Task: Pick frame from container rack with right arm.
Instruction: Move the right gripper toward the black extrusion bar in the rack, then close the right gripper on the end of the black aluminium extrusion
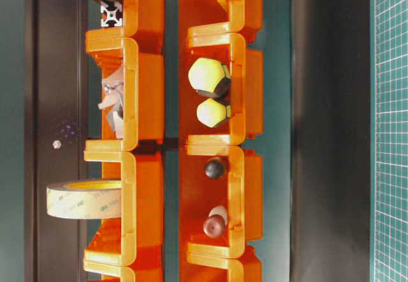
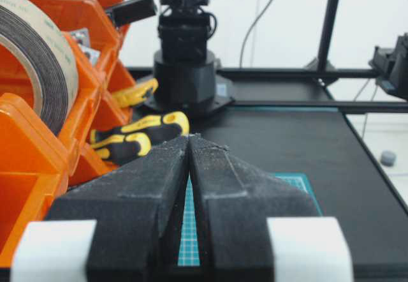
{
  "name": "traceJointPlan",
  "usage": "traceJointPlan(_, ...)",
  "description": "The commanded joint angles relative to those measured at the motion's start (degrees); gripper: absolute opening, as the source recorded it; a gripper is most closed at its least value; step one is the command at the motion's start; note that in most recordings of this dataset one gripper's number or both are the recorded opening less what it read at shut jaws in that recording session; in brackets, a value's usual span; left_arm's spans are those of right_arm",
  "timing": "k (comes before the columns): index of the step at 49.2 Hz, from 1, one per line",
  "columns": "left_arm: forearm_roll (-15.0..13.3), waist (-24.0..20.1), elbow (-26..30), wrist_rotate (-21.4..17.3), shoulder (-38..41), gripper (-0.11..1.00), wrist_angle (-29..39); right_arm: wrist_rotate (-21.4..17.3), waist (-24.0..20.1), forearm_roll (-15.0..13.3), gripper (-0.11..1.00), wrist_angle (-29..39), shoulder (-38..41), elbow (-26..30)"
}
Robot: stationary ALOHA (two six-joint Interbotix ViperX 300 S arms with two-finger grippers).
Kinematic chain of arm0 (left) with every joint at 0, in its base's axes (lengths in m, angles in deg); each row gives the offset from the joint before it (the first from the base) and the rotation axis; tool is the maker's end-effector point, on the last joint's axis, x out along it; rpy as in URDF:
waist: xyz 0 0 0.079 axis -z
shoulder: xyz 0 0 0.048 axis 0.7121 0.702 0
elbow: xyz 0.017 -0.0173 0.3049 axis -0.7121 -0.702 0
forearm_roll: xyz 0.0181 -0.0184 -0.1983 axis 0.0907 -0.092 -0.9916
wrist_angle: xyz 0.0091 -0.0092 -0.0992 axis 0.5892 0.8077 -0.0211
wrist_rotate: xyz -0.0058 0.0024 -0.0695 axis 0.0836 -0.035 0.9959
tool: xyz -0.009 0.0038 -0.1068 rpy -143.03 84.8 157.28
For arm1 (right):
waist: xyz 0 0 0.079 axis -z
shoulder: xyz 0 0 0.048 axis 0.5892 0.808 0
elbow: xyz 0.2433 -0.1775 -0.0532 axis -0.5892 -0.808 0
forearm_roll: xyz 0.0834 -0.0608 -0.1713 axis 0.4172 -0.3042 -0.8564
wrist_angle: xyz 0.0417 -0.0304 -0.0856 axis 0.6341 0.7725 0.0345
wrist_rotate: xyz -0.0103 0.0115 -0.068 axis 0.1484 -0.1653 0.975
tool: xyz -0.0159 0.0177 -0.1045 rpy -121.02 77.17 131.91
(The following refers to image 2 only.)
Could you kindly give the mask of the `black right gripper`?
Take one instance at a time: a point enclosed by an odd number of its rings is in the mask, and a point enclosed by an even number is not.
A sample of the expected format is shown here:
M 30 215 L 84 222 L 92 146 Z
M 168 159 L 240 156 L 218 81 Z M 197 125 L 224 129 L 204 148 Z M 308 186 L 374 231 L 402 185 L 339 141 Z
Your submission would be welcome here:
M 407 100 L 407 33 L 398 37 L 395 48 L 376 46 L 369 65 L 378 72 L 376 84 L 385 93 Z

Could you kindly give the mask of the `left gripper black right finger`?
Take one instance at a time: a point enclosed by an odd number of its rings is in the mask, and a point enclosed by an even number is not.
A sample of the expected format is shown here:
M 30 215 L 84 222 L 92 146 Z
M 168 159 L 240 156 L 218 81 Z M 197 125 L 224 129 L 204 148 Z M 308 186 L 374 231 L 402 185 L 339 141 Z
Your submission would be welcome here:
M 352 281 L 338 221 L 307 192 L 189 138 L 201 261 L 216 281 Z

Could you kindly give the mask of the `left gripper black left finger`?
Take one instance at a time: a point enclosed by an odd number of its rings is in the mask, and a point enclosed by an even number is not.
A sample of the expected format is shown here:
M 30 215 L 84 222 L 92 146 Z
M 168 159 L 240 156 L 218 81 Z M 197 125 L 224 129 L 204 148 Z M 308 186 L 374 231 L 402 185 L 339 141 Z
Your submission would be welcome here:
M 175 223 L 185 188 L 187 137 L 54 200 L 27 225 L 12 281 L 148 281 L 161 264 L 161 240 Z

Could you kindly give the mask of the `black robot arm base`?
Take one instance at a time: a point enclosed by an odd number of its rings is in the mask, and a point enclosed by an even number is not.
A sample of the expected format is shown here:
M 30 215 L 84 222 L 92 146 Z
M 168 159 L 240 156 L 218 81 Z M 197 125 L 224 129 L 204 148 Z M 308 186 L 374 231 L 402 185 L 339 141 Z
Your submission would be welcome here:
M 159 16 L 161 48 L 152 71 L 158 88 L 145 103 L 150 109 L 201 117 L 233 102 L 232 81 L 216 73 L 215 55 L 207 48 L 217 27 L 214 15 L 203 9 L 209 2 L 160 0 L 170 12 Z

